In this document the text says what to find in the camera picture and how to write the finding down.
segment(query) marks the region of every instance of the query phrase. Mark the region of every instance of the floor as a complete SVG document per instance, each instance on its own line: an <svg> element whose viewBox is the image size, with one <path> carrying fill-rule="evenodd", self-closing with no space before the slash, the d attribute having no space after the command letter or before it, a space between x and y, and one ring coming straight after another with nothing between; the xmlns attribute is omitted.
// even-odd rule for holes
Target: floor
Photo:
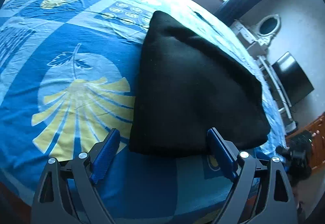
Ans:
<svg viewBox="0 0 325 224"><path fill-rule="evenodd" d="M299 200L304 202L303 208L308 217L325 192L325 168L311 175L298 184Z"/></svg>

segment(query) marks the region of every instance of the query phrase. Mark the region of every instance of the black cushion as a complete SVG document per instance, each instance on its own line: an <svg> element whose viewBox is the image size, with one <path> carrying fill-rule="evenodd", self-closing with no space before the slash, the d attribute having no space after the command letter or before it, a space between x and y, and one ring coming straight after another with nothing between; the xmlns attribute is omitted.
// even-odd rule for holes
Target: black cushion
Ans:
<svg viewBox="0 0 325 224"><path fill-rule="evenodd" d="M238 149L267 141L261 83L245 67L170 15L153 14L140 59L129 149L184 157L207 154L215 127Z"/></svg>

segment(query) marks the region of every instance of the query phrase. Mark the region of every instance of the blue bedsheet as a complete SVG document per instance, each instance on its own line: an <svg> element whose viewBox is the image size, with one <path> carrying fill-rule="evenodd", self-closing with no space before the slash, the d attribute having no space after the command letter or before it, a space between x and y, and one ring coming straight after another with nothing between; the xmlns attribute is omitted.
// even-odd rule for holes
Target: blue bedsheet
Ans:
<svg viewBox="0 0 325 224"><path fill-rule="evenodd" d="M0 181L27 204L49 157L72 159L117 128L118 153L97 185L117 223L198 224L218 213L231 183L214 158L166 159L127 148L141 45L156 10L220 47L261 81L271 132L254 152L273 155L278 144L285 145L257 65L230 29L196 3L6 0L0 9Z"/></svg>

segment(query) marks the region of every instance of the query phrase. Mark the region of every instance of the silver bolt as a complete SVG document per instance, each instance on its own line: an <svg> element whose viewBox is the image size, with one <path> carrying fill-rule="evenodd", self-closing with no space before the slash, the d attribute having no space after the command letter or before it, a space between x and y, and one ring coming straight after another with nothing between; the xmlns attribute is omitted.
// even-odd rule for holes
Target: silver bolt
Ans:
<svg viewBox="0 0 325 224"><path fill-rule="evenodd" d="M280 162L280 159L279 159L279 157L273 156L272 161L275 163L278 163L278 162Z"/></svg>
<svg viewBox="0 0 325 224"><path fill-rule="evenodd" d="M245 152L245 151L242 151L242 152L239 153L239 155L240 155L241 158L248 158L249 153Z"/></svg>
<svg viewBox="0 0 325 224"><path fill-rule="evenodd" d="M87 153L82 152L78 156L79 156L80 159L84 159L84 158L87 157L87 155L88 155Z"/></svg>
<svg viewBox="0 0 325 224"><path fill-rule="evenodd" d="M54 164L55 163L55 158L50 158L48 159L48 163L51 165L51 164Z"/></svg>

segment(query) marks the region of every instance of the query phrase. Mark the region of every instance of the leaf print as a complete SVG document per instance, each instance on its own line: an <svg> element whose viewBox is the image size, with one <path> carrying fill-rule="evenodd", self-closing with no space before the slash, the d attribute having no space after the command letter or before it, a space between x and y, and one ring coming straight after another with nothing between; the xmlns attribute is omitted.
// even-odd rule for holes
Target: leaf print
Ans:
<svg viewBox="0 0 325 224"><path fill-rule="evenodd" d="M117 128L122 137L129 138L134 97L121 92L129 92L130 85L126 78L107 82L105 77L93 81L76 79L68 88L45 96L44 102L54 104L35 113L31 125L36 126L46 119L52 120L33 139L34 145L45 153L55 141L50 157L65 161L73 158L76 137L80 138L83 152L89 152L95 143L103 141L112 128ZM119 150L124 147L125 144L120 144Z"/></svg>
<svg viewBox="0 0 325 224"><path fill-rule="evenodd" d="M90 65L88 65L86 62L84 62L80 59L76 59L76 60L74 60L74 62L77 67L85 68L85 69L92 69L92 67Z"/></svg>
<svg viewBox="0 0 325 224"><path fill-rule="evenodd" d="M43 0L42 3L40 4L40 7L42 9L53 9L55 7L59 7L75 1L80 1L80 0Z"/></svg>
<svg viewBox="0 0 325 224"><path fill-rule="evenodd" d="M63 65L65 62L69 61L72 56L73 56L73 53L71 53L71 52L63 52L62 54L55 57L47 65L49 67L59 67L59 66Z"/></svg>

